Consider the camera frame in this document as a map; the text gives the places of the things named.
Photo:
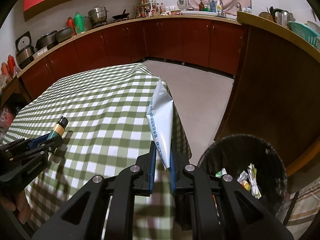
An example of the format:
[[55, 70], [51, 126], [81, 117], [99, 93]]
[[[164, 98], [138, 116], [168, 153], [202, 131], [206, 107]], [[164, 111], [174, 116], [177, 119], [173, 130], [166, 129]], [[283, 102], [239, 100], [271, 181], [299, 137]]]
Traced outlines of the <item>left human hand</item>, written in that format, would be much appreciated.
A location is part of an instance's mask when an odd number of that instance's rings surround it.
[[1, 196], [1, 205], [9, 211], [18, 211], [18, 219], [22, 224], [25, 224], [31, 217], [31, 208], [27, 201], [25, 191], [18, 193], [14, 200], [8, 200]]

